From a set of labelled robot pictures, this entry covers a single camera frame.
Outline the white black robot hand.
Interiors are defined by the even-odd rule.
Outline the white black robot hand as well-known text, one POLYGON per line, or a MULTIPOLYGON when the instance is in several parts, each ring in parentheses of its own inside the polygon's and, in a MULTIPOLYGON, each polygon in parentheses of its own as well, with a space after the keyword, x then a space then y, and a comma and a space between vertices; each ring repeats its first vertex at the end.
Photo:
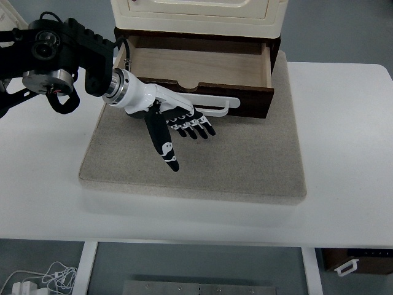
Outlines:
POLYGON ((206 116, 201 112, 195 112, 193 104, 188 99, 161 85, 145 84, 125 69, 115 68, 113 70, 111 83, 103 95, 103 100, 110 106, 123 108, 129 115, 148 111, 144 121, 154 148, 175 172, 179 170, 179 162, 176 159, 167 126, 177 131, 183 138, 189 136, 197 139, 199 136, 207 139, 207 133, 216 135, 216 131, 206 116), (156 101, 159 102, 159 109, 151 108, 156 101), (180 113, 170 114, 171 120, 165 121, 160 111, 168 114, 176 107, 180 108, 180 113))

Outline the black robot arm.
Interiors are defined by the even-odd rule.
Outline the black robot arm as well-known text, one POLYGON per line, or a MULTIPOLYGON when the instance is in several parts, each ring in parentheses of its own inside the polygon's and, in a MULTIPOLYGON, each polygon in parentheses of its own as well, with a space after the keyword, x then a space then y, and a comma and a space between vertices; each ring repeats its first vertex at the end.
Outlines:
POLYGON ((53 12, 43 12, 27 29, 3 31, 1 42, 1 114, 39 94, 57 113, 73 112, 80 103, 74 83, 83 68, 85 91, 142 119, 156 151, 172 170, 178 171, 179 163, 170 130, 193 139, 215 135, 189 100, 134 76, 130 60, 124 68, 113 66, 114 49, 128 45, 123 37, 111 42, 73 18, 62 21, 53 12))

